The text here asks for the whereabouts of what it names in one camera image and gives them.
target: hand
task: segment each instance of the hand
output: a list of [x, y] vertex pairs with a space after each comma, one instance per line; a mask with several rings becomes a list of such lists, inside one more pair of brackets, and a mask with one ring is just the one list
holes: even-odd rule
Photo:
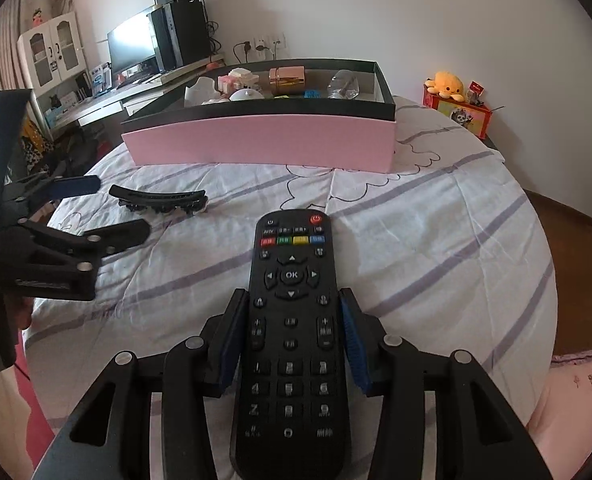
[[16, 327], [25, 330], [31, 325], [31, 313], [33, 311], [33, 298], [21, 298], [19, 296], [4, 295], [4, 304], [15, 318]]

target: metal tin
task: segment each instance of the metal tin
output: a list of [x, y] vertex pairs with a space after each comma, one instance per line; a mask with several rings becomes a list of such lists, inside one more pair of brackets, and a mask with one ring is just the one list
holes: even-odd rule
[[305, 92], [305, 67], [281, 66], [269, 70], [269, 86], [274, 95], [295, 95]]

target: monitor screen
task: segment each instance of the monitor screen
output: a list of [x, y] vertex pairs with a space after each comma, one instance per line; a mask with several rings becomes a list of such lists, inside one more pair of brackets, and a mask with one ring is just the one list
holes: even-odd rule
[[152, 10], [149, 7], [139, 12], [107, 35], [112, 73], [123, 72], [156, 56], [147, 17]]

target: bedsheet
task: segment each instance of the bedsheet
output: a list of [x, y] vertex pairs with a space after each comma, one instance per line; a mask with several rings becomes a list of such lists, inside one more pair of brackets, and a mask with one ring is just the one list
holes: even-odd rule
[[[128, 349], [165, 352], [247, 288], [254, 227], [279, 208], [332, 218], [339, 287], [423, 351], [469, 349], [523, 422], [536, 406], [556, 332], [556, 288], [540, 222], [498, 152], [435, 110], [397, 98], [394, 171], [373, 174], [270, 165], [134, 166], [124, 145], [90, 174], [100, 192], [63, 200], [50, 225], [82, 231], [141, 216], [143, 246], [103, 260], [90, 303], [36, 300], [24, 333], [32, 382], [57, 431], [108, 361]], [[205, 189], [205, 214], [131, 213], [112, 184], [152, 192]], [[349, 384], [351, 465], [366, 478], [380, 399]], [[229, 462], [235, 384], [205, 409], [218, 478]], [[425, 473], [435, 467], [435, 408], [427, 397]], [[151, 418], [152, 478], [162, 478], [160, 401]]]

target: pink pillow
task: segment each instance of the pink pillow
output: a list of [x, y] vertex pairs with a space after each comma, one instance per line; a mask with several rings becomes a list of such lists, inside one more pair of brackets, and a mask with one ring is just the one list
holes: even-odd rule
[[592, 452], [592, 350], [552, 358], [527, 429], [554, 480], [570, 480]]

